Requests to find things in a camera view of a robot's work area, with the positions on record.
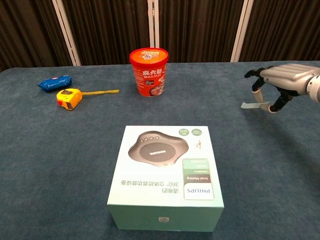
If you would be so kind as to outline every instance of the yellow tape measure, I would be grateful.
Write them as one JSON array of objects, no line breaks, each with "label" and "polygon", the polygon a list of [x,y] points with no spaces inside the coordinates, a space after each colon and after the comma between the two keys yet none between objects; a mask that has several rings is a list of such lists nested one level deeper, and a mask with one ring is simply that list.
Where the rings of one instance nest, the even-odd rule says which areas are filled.
[{"label": "yellow tape measure", "polygon": [[81,92],[76,88],[68,88],[58,92],[56,95],[56,100],[61,107],[67,110],[73,110],[78,105],[78,103],[81,102],[83,95],[116,94],[119,91],[119,89],[115,89],[107,91]]}]

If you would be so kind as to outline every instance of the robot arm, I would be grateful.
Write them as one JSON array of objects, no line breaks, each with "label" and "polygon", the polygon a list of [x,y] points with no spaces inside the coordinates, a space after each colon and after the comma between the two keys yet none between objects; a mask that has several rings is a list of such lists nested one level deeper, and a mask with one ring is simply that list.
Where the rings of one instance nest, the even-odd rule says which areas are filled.
[{"label": "robot arm", "polygon": [[270,113],[281,110],[293,97],[310,95],[315,102],[320,102],[320,68],[301,64],[285,64],[248,71],[244,77],[256,76],[252,85],[252,93],[258,103],[264,98],[261,87],[267,83],[277,88],[279,98],[273,105],[263,104],[261,108]]}]

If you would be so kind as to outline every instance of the table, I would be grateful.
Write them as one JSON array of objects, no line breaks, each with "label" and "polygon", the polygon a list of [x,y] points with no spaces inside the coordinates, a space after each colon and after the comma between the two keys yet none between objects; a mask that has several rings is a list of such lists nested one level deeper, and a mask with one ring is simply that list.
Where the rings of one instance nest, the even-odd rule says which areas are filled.
[{"label": "table", "polygon": [[[0,239],[320,238],[320,105],[295,97],[277,114],[252,103],[251,69],[320,61],[169,63],[163,95],[138,94],[130,65],[0,73]],[[37,84],[69,75],[73,111]],[[278,91],[263,87],[267,101]],[[225,209],[214,232],[118,230],[107,199],[126,125],[208,126]]]}]

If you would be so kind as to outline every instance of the dark curtain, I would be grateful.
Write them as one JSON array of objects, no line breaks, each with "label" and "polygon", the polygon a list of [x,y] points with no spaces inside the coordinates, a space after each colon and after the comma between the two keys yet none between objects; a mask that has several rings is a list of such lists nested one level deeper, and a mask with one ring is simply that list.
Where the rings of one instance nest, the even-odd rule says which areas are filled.
[{"label": "dark curtain", "polygon": [[0,1],[0,70],[72,65],[52,0]]},{"label": "dark curtain", "polygon": [[150,46],[147,0],[64,0],[82,65],[128,64]]},{"label": "dark curtain", "polygon": [[320,0],[254,0],[240,62],[320,60]]},{"label": "dark curtain", "polygon": [[229,62],[243,0],[159,0],[160,47],[170,62]]}]

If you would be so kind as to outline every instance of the cardboard box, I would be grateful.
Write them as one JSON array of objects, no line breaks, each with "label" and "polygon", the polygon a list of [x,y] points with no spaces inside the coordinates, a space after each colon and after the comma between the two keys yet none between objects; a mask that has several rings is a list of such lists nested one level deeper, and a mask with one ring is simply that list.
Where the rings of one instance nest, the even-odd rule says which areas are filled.
[{"label": "cardboard box", "polygon": [[224,209],[207,126],[126,126],[108,209],[119,229],[212,232]]}]

